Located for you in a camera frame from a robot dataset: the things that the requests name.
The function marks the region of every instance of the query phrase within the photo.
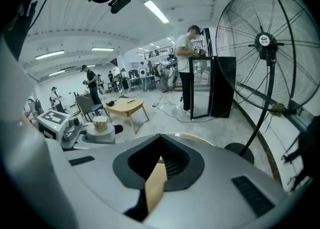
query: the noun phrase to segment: industrial fan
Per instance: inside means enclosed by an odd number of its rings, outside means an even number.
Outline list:
[[[262,109],[246,145],[225,149],[254,163],[249,146],[267,111],[294,112],[320,85],[320,36],[306,10],[295,0],[232,0],[216,29],[221,71],[236,93]],[[224,57],[236,57],[226,65]],[[236,70],[236,76],[230,71]]]

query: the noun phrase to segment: fan hub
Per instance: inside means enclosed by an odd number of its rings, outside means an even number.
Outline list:
[[[261,32],[255,38],[255,48],[260,54],[260,59],[273,62],[278,51],[277,40],[268,32]]]

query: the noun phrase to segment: white sneaker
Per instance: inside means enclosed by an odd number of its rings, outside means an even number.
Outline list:
[[[190,110],[185,110],[185,109],[182,108],[182,111],[184,111],[188,115],[190,114]]]

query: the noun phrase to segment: black pants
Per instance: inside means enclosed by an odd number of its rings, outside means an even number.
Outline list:
[[[183,109],[190,110],[191,99],[191,74],[189,72],[179,72],[182,82]]]
[[[64,108],[62,107],[62,104],[61,104],[61,103],[58,103],[58,104],[55,106],[55,108],[56,108],[56,110],[57,110],[58,112],[60,112],[60,113],[65,113],[65,114],[66,114],[66,112],[65,112]]]
[[[98,88],[97,86],[95,87],[90,87],[89,88],[89,91],[90,91],[90,94],[91,94],[91,98],[92,98],[92,101],[95,105],[100,105],[102,104],[101,103],[101,100],[99,98],[99,95],[98,95]]]

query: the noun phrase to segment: concrete floor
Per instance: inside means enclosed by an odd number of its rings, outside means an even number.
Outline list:
[[[156,133],[182,133],[196,136],[211,145],[224,148],[232,142],[245,144],[253,132],[250,124],[237,108],[231,111],[229,118],[213,119],[212,117],[202,117],[190,120],[190,116],[182,111],[183,103],[180,103],[181,92],[162,94],[160,89],[154,89],[147,93],[142,90],[134,90],[124,95],[129,98],[143,99],[144,108],[150,120],[146,122],[146,116],[142,109],[135,112],[132,115],[133,122],[138,127],[137,134],[135,134],[129,120],[112,114],[112,124],[123,126],[123,132],[115,136],[115,142],[119,144],[123,141]],[[201,107],[201,99],[198,98],[201,93],[198,92],[196,95],[196,105]],[[119,93],[108,93],[104,95],[105,99],[102,101],[105,104],[117,99],[119,96]],[[203,92],[203,103],[205,104],[208,102],[206,96],[208,94]],[[152,108],[154,103],[160,103],[158,108]],[[272,177],[267,155],[257,137],[251,144],[250,149],[255,158],[254,165]]]

